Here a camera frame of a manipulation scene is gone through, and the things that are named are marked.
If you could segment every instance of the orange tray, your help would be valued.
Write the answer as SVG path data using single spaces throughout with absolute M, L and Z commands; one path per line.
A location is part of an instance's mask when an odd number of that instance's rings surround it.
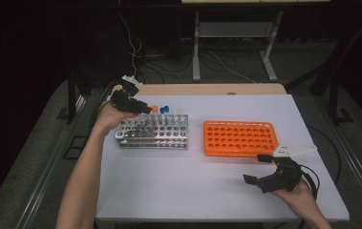
M 208 156 L 272 155 L 278 146 L 269 122 L 207 120 L 203 128 L 204 152 Z

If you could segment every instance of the test tube rack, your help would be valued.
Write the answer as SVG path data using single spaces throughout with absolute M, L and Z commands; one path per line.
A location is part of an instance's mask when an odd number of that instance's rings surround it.
M 120 123 L 115 139 L 120 148 L 187 149 L 187 114 L 140 114 Z

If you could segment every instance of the background table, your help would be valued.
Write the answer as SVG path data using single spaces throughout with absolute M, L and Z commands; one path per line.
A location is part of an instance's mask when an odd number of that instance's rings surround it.
M 169 94 L 185 88 L 186 95 L 143 95 L 164 94 L 166 86 Z M 238 94 L 225 95 L 230 92 Z M 189 149 L 120 150 L 114 131 L 109 133 L 96 217 L 115 221 L 297 219 L 280 199 L 244 183 L 243 174 L 264 177 L 275 172 L 274 164 L 259 163 L 256 158 L 206 156 L 202 148 L 202 123 L 207 119 L 268 121 L 274 125 L 279 143 L 312 145 L 291 95 L 283 93 L 280 85 L 267 84 L 141 87 L 138 99 L 159 107 L 168 105 L 170 110 L 182 109 L 189 115 Z M 320 177 L 317 201 L 327 219 L 349 219 L 318 152 L 293 159 Z

